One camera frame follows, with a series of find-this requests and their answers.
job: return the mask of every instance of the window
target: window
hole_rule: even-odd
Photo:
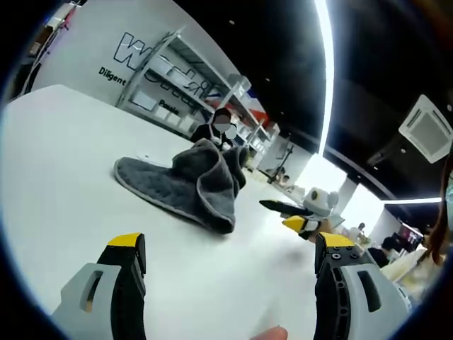
[[[339,191],[346,180],[346,173],[327,159],[314,154],[296,181],[296,185],[308,192],[317,187],[327,191]]]
[[[363,232],[365,236],[369,236],[383,209],[383,202],[362,184],[359,184],[341,214],[341,217],[345,219],[343,225],[352,228],[358,227],[363,222],[365,223]]]

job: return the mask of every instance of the black ceiling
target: black ceiling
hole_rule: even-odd
[[[326,75],[314,0],[176,3],[251,80],[282,134],[315,152]],[[438,196],[443,162],[429,164],[398,127],[423,93],[453,124],[447,111],[449,100],[453,104],[452,2],[328,0],[327,6],[335,84],[326,158],[380,198]],[[435,222],[435,205],[402,208],[390,210],[421,229]]]

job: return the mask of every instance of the ceiling vent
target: ceiling vent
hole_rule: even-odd
[[[440,110],[423,94],[398,130],[431,164],[450,151],[453,129]]]

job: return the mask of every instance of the white table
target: white table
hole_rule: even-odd
[[[286,327],[312,339],[314,245],[258,200],[287,200],[249,179],[236,200],[236,229],[220,237],[169,215],[120,186],[122,156],[171,164],[188,141],[63,86],[10,103],[3,126],[5,236],[26,289],[49,315],[60,289],[110,239],[143,232],[148,339],[247,339]]]

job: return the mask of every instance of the gray towel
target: gray towel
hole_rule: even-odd
[[[122,186],[148,202],[228,234],[234,229],[234,199],[246,185],[241,168],[247,156],[245,147],[220,153],[203,139],[177,154],[171,168],[123,157],[114,173]]]

